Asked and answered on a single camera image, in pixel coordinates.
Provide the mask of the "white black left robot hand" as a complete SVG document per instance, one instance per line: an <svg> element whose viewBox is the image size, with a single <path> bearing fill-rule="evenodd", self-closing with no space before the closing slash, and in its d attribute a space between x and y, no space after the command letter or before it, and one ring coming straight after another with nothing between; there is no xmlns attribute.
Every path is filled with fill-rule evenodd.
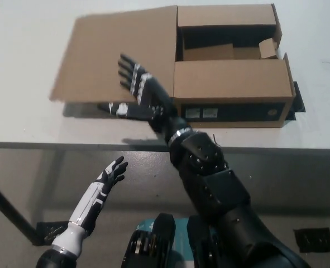
<svg viewBox="0 0 330 268"><path fill-rule="evenodd" d="M88 236L95 229L96 220L108 198L111 189L125 178L128 162L124 156L112 161L93 181L83 194L69 221L80 226Z"/></svg>

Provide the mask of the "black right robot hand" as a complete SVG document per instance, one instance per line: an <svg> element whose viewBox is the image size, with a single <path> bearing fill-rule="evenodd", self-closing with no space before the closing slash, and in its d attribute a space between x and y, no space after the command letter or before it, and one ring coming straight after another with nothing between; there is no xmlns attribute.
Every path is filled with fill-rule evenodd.
<svg viewBox="0 0 330 268"><path fill-rule="evenodd" d="M172 99L160 82L141 64L125 54L118 61L120 85L134 98L132 102L98 104L101 111L121 119L147 122L166 143L188 137L193 132L182 119Z"/></svg>

